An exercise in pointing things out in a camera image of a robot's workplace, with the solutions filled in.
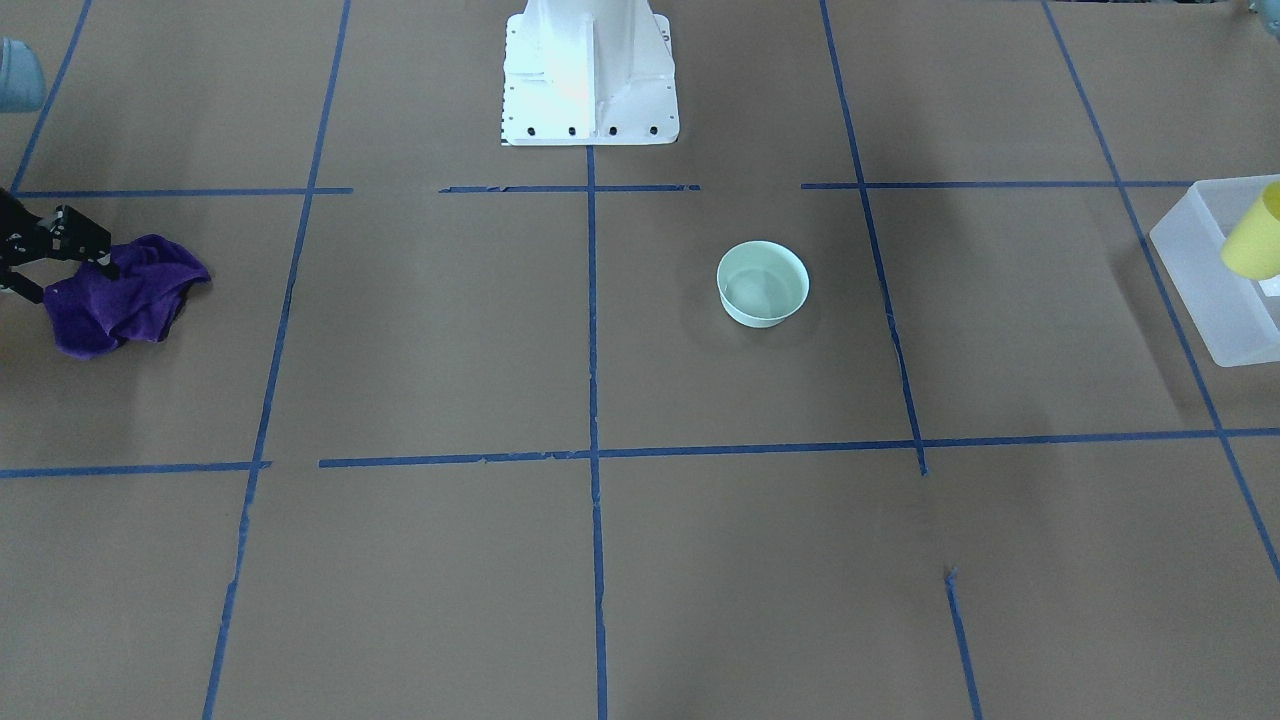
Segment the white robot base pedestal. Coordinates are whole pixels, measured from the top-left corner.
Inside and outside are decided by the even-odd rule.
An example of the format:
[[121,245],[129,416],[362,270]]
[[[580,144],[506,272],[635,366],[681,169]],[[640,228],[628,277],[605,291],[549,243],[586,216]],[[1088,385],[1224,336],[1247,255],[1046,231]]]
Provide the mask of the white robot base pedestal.
[[648,1],[529,1],[506,20],[500,142],[648,146],[681,133],[669,19]]

